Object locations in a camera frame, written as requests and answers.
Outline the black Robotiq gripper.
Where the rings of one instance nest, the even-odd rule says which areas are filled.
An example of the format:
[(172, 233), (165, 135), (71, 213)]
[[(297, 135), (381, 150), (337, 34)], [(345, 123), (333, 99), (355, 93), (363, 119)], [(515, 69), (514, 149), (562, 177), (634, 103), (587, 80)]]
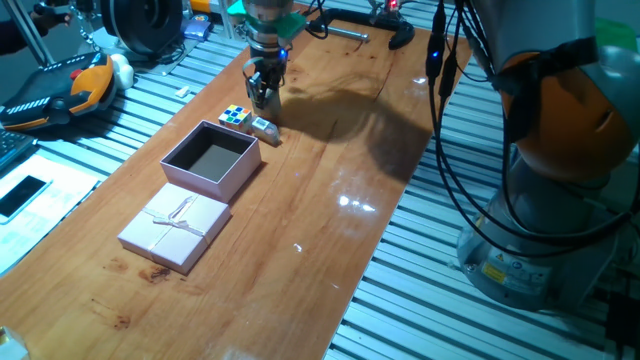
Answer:
[(268, 102), (280, 102), (280, 88), (285, 83), (288, 56), (288, 49), (279, 45), (250, 45), (250, 60), (254, 65), (254, 74), (245, 78), (245, 86), (255, 109), (264, 108), (262, 84), (267, 85)]

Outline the person's hand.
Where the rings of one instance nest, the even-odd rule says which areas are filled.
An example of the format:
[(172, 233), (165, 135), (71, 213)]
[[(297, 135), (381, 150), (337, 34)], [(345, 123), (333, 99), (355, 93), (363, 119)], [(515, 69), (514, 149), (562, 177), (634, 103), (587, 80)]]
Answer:
[(40, 33), (47, 33), (57, 25), (64, 24), (68, 26), (71, 22), (72, 14), (69, 12), (63, 13), (55, 7), (37, 3), (34, 5), (30, 17)]

